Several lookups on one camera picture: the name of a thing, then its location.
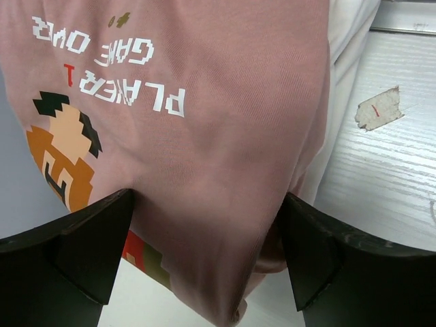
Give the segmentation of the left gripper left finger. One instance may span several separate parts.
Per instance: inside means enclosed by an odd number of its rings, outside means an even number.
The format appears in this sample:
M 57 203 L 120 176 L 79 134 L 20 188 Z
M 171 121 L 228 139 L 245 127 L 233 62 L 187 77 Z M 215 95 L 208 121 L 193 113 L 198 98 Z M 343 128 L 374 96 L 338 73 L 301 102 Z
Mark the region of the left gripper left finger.
M 110 300 L 133 191 L 1 239 L 1 325 L 96 326 Z

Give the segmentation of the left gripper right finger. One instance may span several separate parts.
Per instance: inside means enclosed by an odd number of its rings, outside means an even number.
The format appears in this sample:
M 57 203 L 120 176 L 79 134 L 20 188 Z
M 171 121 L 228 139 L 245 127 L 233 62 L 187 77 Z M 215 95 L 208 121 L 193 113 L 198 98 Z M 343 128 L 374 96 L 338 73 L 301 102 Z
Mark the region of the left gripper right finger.
M 281 238 L 307 326 L 434 326 L 435 253 L 393 243 L 292 194 Z

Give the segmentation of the pink t-shirt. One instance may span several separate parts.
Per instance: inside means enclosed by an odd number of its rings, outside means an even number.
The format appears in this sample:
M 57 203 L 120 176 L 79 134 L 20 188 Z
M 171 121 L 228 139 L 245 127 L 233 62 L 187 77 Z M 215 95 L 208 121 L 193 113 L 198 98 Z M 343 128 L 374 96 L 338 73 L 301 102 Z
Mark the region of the pink t-shirt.
M 216 326 L 285 268 L 270 229 L 324 143 L 328 1 L 2 1 L 1 71 L 70 211 L 136 193 L 128 253 Z

